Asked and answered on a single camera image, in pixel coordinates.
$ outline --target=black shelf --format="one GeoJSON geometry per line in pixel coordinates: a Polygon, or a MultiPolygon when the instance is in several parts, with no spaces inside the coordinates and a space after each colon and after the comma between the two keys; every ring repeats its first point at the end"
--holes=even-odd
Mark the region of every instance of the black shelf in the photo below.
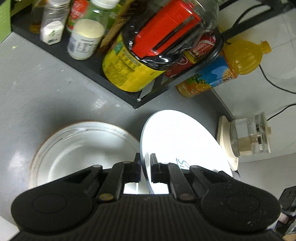
{"type": "Polygon", "coordinates": [[[40,40],[38,34],[33,34],[30,32],[30,23],[30,7],[27,7],[26,9],[23,9],[21,12],[17,13],[12,17],[12,30],[20,36],[24,37],[25,39],[29,40],[30,42],[34,43],[35,45],[39,46],[40,48],[44,49],[48,53],[52,54],[56,58],[70,65],[71,67],[81,72],[85,76],[89,77],[93,81],[102,85],[104,88],[106,88],[113,94],[117,95],[118,97],[132,105],[135,109],[139,108],[140,106],[154,99],[158,95],[164,93],[168,89],[175,87],[177,84],[183,82],[187,78],[196,74],[199,70],[207,66],[212,61],[214,61],[223,47],[223,41],[220,38],[218,29],[216,29],[216,46],[203,62],[190,67],[189,69],[181,72],[175,78],[168,79],[164,83],[162,83],[163,75],[160,75],[158,78],[155,79],[152,90],[148,94],[140,98],[141,91],[134,93],[122,91],[106,79],[102,71],[103,56],[97,58],[96,54],[94,53],[92,57],[83,61],[71,58],[70,55],[67,53],[67,44],[69,41],[70,34],[66,29],[64,30],[62,40],[59,43],[47,45],[40,40]]]}
{"type": "MultiPolygon", "coordinates": [[[[227,6],[231,5],[236,1],[238,0],[226,1],[220,6],[220,10],[226,8],[227,6]]],[[[61,61],[70,65],[74,69],[78,70],[82,74],[86,75],[93,81],[102,85],[104,88],[111,91],[113,94],[117,95],[118,97],[120,97],[136,109],[144,105],[145,103],[149,102],[150,100],[154,99],[158,95],[164,93],[168,89],[175,87],[177,84],[183,82],[184,80],[193,76],[198,71],[212,63],[222,50],[224,41],[267,19],[275,17],[281,13],[285,13],[296,6],[296,0],[288,0],[288,2],[284,4],[280,0],[258,1],[262,2],[264,5],[269,6],[270,9],[240,22],[239,24],[233,26],[232,28],[226,30],[223,33],[219,33],[218,29],[215,29],[214,34],[216,37],[216,44],[211,53],[209,53],[208,56],[202,62],[199,62],[198,64],[191,66],[190,68],[178,74],[176,77],[166,80],[164,83],[163,75],[160,75],[158,78],[155,79],[151,91],[144,96],[141,96],[142,91],[135,93],[125,92],[118,89],[111,82],[109,82],[102,71],[102,56],[96,58],[96,54],[93,54],[91,58],[83,61],[72,59],[70,55],[67,53],[67,44],[70,37],[70,34],[67,30],[64,31],[61,42],[50,46],[43,43],[39,39],[39,35],[33,34],[29,31],[30,7],[23,9],[22,11],[20,11],[12,17],[12,30],[20,36],[24,37],[25,39],[36,44],[40,48],[44,49],[48,53],[57,57],[61,61]]]]}

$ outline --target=green box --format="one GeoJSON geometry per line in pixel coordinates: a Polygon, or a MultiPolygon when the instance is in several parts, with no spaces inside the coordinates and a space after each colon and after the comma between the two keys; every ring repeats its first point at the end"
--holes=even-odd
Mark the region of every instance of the green box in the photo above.
{"type": "Polygon", "coordinates": [[[11,33],[10,27],[10,0],[0,5],[0,43],[11,33]]]}

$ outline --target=red lid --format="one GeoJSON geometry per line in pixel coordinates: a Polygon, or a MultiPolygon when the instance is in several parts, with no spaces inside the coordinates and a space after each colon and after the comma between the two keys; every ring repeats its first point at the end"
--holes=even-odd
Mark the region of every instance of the red lid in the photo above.
{"type": "Polygon", "coordinates": [[[193,4],[184,3],[181,0],[171,0],[137,34],[132,50],[140,58],[156,56],[166,50],[200,21],[201,18],[193,11],[193,4]],[[193,20],[177,30],[161,46],[158,46],[161,41],[168,37],[169,34],[172,34],[180,24],[191,16],[194,17],[193,20]]]}

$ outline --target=black cable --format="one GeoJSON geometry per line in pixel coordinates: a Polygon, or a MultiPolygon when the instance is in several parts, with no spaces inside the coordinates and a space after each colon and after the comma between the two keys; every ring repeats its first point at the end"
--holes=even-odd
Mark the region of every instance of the black cable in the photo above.
{"type": "Polygon", "coordinates": [[[276,117],[277,115],[279,115],[280,113],[282,113],[283,111],[285,111],[286,109],[288,109],[289,107],[291,107],[291,106],[295,106],[295,105],[296,105],[296,103],[295,103],[295,104],[290,104],[290,105],[286,106],[286,107],[285,107],[284,109],[282,109],[280,112],[278,112],[278,113],[276,113],[275,115],[273,115],[272,117],[268,118],[267,121],[269,121],[269,120],[272,119],[273,117],[276,117]]]}
{"type": "Polygon", "coordinates": [[[294,92],[294,91],[290,91],[290,90],[284,89],[284,88],[279,87],[279,86],[275,85],[274,83],[272,83],[272,82],[266,77],[266,75],[265,75],[265,73],[264,73],[264,71],[263,71],[263,69],[262,69],[262,67],[261,67],[261,64],[259,64],[259,68],[260,68],[260,70],[261,70],[261,72],[262,72],[264,78],[265,78],[265,79],[266,79],[271,85],[273,85],[275,88],[278,88],[278,89],[280,89],[280,90],[283,90],[283,91],[288,92],[288,93],[291,93],[291,94],[296,94],[296,92],[294,92]]]}
{"type": "Polygon", "coordinates": [[[236,2],[237,0],[228,0],[226,1],[225,3],[222,3],[220,6],[219,6],[219,11],[221,11],[222,9],[228,7],[229,5],[233,4],[234,2],[236,2]]]}
{"type": "Polygon", "coordinates": [[[261,7],[261,6],[265,6],[265,4],[257,4],[257,5],[254,5],[252,7],[249,7],[246,11],[244,11],[240,16],[239,18],[235,21],[235,23],[233,24],[232,27],[236,26],[239,24],[239,22],[242,20],[242,18],[251,10],[257,8],[257,7],[261,7]]]}

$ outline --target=red can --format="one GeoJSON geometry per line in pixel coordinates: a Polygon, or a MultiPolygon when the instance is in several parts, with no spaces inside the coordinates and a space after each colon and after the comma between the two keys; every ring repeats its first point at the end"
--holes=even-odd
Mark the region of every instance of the red can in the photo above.
{"type": "Polygon", "coordinates": [[[68,21],[66,23],[67,30],[69,32],[72,32],[74,25],[76,21],[83,17],[84,13],[87,10],[87,6],[89,5],[89,2],[87,0],[75,0],[70,15],[68,17],[68,21]]]}
{"type": "Polygon", "coordinates": [[[211,51],[211,49],[215,46],[215,43],[216,38],[213,33],[204,34],[195,47],[184,51],[183,57],[179,60],[179,62],[173,64],[165,71],[165,76],[173,78],[183,70],[196,64],[211,51]]]}

